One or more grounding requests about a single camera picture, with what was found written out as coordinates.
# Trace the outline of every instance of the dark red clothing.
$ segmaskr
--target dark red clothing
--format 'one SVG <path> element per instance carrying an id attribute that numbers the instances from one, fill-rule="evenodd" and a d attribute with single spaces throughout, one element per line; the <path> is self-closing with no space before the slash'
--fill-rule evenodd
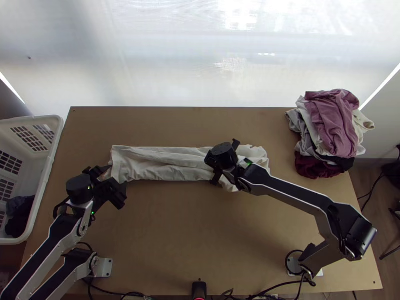
<path id="1" fill-rule="evenodd" d="M 331 178 L 345 172 L 341 166 L 328 164 L 313 156 L 302 156 L 300 152 L 294 152 L 294 155 L 294 165 L 301 176 L 311 179 Z"/>

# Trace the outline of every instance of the white wall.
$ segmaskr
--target white wall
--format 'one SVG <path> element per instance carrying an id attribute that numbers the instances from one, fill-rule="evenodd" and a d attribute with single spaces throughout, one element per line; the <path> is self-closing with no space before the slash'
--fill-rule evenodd
<path id="1" fill-rule="evenodd" d="M 400 72 L 363 109 L 375 130 L 364 135 L 366 154 L 360 158 L 397 158 L 400 144 Z"/>

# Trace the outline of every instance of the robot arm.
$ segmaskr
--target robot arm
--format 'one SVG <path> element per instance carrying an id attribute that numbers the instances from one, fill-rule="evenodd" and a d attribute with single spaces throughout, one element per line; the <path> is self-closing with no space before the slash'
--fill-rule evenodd
<path id="1" fill-rule="evenodd" d="M 109 167 L 87 168 L 66 183 L 68 198 L 55 207 L 48 238 L 7 285 L 1 300 L 61 299 L 77 280 L 110 276 L 112 260 L 99 258 L 92 249 L 74 248 L 66 253 L 85 236 L 104 203 L 110 201 L 117 209 L 124 207 L 126 183 L 97 179 Z M 36 290 L 60 256 L 64 256 L 64 265 Z"/>
<path id="2" fill-rule="evenodd" d="M 325 239 L 319 245 L 309 244 L 298 259 L 299 267 L 309 278 L 341 259 L 361 260 L 377 229 L 354 207 L 332 201 L 326 195 L 275 178 L 258 164 L 239 160 L 236 149 L 240 142 L 222 143 L 211 149 L 205 163 L 214 169 L 211 183 L 225 176 L 240 191 L 255 196 L 268 195 L 313 215 L 319 233 Z"/>

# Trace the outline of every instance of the black clamp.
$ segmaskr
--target black clamp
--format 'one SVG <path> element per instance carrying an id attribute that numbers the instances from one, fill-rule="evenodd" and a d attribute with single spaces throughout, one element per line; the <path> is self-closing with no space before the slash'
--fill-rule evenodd
<path id="1" fill-rule="evenodd" d="M 95 213 L 107 202 L 110 201 L 118 210 L 125 206 L 127 199 L 127 182 L 118 183 L 111 177 L 105 181 L 98 178 L 105 173 L 111 165 L 87 167 L 82 174 L 71 178 L 66 183 L 68 198 L 58 204 L 53 211 L 54 219 L 58 215 L 58 209 L 66 205 L 70 200 L 75 205 L 81 205 L 93 199 L 90 224 L 95 220 Z"/>
<path id="2" fill-rule="evenodd" d="M 218 185 L 218 182 L 223 175 L 223 170 L 236 167 L 239 160 L 236 150 L 240 144 L 240 141 L 233 139 L 232 144 L 224 142 L 208 151 L 204 162 L 214 170 L 214 177 L 209 181 L 212 185 Z"/>

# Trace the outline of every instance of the maroon fabric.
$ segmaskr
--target maroon fabric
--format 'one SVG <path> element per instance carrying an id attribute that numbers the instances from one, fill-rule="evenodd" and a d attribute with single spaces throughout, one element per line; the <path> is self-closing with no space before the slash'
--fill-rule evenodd
<path id="1" fill-rule="evenodd" d="M 359 138 L 353 127 L 353 111 L 359 108 L 356 96 L 345 89 L 307 91 L 305 103 L 325 148 L 334 156 L 354 158 Z"/>
<path id="2" fill-rule="evenodd" d="M 297 173 L 301 176 L 317 179 L 331 178 L 344 173 L 343 168 L 337 165 L 327 164 L 325 161 L 316 159 L 313 156 L 302 156 L 300 152 L 295 152 L 296 159 L 294 165 L 296 166 Z"/>

